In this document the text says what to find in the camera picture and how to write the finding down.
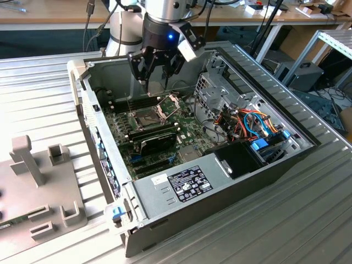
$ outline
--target white sticker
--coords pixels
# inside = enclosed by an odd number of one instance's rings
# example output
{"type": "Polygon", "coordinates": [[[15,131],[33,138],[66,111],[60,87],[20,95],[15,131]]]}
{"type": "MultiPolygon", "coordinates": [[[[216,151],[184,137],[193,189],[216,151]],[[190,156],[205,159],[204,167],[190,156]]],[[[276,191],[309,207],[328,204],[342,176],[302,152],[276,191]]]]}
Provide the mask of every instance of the white sticker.
{"type": "Polygon", "coordinates": [[[158,185],[160,183],[167,182],[167,174],[164,173],[159,176],[155,176],[155,177],[151,178],[151,180],[154,183],[154,185],[158,185]]]}

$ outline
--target power supply label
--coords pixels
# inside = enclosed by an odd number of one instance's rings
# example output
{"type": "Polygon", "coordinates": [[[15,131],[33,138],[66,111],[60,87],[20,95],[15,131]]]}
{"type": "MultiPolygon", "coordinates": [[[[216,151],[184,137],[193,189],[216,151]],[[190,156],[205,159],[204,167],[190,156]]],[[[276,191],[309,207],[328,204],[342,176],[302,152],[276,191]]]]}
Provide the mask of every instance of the power supply label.
{"type": "Polygon", "coordinates": [[[199,166],[167,177],[181,202],[187,202],[213,189],[199,166]]]}

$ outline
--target gray box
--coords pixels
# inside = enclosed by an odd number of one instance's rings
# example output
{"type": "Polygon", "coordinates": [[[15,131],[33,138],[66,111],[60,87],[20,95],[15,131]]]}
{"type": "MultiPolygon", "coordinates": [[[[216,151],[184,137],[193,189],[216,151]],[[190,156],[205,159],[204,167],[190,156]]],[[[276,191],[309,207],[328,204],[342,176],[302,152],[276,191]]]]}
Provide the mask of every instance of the gray box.
{"type": "MultiPolygon", "coordinates": [[[[282,81],[294,63],[294,61],[280,63],[275,72],[275,77],[279,81],[282,81]]],[[[313,62],[305,60],[297,68],[294,76],[289,80],[287,87],[302,92],[309,91],[323,73],[324,71],[313,62]]]]}

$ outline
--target metal shelf frame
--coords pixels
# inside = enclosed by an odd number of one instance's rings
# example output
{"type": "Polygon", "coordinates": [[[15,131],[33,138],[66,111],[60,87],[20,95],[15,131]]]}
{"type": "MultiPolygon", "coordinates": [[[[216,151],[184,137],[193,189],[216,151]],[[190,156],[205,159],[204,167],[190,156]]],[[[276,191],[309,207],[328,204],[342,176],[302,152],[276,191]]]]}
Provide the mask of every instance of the metal shelf frame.
{"type": "MultiPolygon", "coordinates": [[[[293,64],[291,70],[282,80],[283,85],[287,85],[289,80],[301,65],[304,58],[313,49],[318,40],[324,41],[327,45],[344,54],[349,59],[352,59],[352,30],[317,30],[304,48],[296,62],[293,64]]],[[[352,74],[352,68],[349,69],[344,76],[336,83],[336,87],[340,85],[352,74]]]]}

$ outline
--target motherboard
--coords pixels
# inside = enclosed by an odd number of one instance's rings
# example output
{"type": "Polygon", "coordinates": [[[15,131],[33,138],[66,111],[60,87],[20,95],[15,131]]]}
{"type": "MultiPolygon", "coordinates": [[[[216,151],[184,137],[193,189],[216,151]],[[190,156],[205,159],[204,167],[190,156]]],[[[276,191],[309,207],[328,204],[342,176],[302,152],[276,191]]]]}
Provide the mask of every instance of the motherboard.
{"type": "Polygon", "coordinates": [[[195,160],[217,145],[216,137],[204,133],[190,105],[189,98],[171,94],[103,109],[134,180],[195,160]]]}

